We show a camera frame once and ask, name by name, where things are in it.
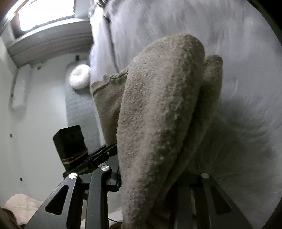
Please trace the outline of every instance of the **window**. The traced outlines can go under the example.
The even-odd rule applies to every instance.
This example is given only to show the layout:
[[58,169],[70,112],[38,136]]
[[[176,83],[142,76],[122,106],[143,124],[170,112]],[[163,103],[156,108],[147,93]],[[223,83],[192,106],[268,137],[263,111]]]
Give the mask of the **window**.
[[16,38],[40,26],[74,17],[75,0],[30,0],[13,18]]

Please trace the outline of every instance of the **white wall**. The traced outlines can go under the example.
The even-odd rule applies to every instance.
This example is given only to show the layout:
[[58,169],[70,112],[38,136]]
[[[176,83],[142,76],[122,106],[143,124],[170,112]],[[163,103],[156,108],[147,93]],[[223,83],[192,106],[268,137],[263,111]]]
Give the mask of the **white wall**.
[[21,183],[15,155],[12,150],[11,116],[9,100],[17,67],[7,53],[0,37],[0,205],[14,194],[21,192]]
[[6,47],[9,47],[15,41],[15,36],[12,30],[11,23],[8,23],[8,25],[6,26],[1,35],[1,38]]
[[19,159],[22,193],[44,201],[63,180],[65,171],[53,135],[67,127],[65,70],[75,61],[66,54],[33,67],[27,109],[12,111],[13,146]]

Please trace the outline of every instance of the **black mechanical arm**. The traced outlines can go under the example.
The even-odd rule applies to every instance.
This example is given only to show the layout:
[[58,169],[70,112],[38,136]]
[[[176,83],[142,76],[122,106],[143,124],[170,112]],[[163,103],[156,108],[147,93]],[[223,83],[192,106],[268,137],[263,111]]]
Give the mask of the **black mechanical arm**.
[[[65,179],[25,229],[80,229],[84,199],[87,200],[85,228],[109,229],[107,192],[117,192],[122,184],[117,146],[115,143],[104,145],[88,155],[80,127],[66,129],[54,136],[66,168]],[[170,229],[252,229],[243,213],[208,173],[183,173],[169,196]],[[263,229],[281,228],[281,218],[270,219],[268,224]]]

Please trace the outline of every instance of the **gray fabric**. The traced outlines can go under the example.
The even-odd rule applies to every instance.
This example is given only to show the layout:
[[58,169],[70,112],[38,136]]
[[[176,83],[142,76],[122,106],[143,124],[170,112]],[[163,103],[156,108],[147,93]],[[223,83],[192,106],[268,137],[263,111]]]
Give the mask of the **gray fabric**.
[[100,134],[95,117],[97,113],[95,103],[89,88],[74,90],[68,77],[72,70],[79,64],[87,64],[87,61],[79,61],[71,64],[66,72],[65,100],[68,126],[80,125],[85,145],[89,153],[93,153],[100,146]]
[[[220,102],[196,154],[205,166],[191,170],[210,172],[252,226],[262,228],[282,197],[282,47],[266,20],[246,0],[109,3],[119,69],[172,33],[192,34],[207,55],[223,58]],[[95,45],[105,45],[102,36]],[[96,64],[107,73],[103,61]]]
[[127,69],[116,75],[104,75],[103,80],[92,84],[92,91],[107,145],[116,141],[118,117],[127,77]]
[[221,83],[222,59],[204,60],[199,40],[173,35],[92,84],[106,142],[118,123],[123,228],[168,228],[159,209],[211,123]]
[[101,81],[105,74],[111,75],[119,72],[115,64],[110,24],[102,13],[102,9],[98,7],[90,19],[94,43],[98,44],[94,45],[90,52],[90,85],[95,81]]
[[88,16],[90,18],[94,13],[95,8],[97,7],[97,0],[90,0],[89,5],[90,5],[90,7],[89,7],[89,10],[88,10]]

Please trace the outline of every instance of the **window frame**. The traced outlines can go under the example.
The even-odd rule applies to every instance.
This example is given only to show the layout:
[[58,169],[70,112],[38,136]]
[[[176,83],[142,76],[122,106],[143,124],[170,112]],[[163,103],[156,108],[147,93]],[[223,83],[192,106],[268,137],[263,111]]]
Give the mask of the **window frame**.
[[[74,0],[74,13],[75,13],[75,8],[76,8],[76,0]],[[48,24],[51,24],[51,23],[54,23],[54,22],[57,22],[57,21],[62,21],[62,20],[66,20],[66,19],[70,19],[70,18],[75,18],[75,14],[74,15],[71,15],[71,16],[67,16],[67,17],[61,17],[59,19],[56,19],[56,20],[52,20],[52,21],[48,21],[46,23],[43,23],[43,24],[40,24],[40,25],[36,25],[35,27],[31,28],[30,30],[27,30],[27,31],[22,31],[21,30],[21,25],[20,25],[20,22],[19,22],[19,14],[17,13],[14,18],[11,20],[11,27],[12,27],[12,31],[13,31],[13,34],[14,34],[14,37],[15,39],[18,39],[19,37],[27,34],[28,32],[31,32],[37,28],[40,28],[44,25],[48,25]]]

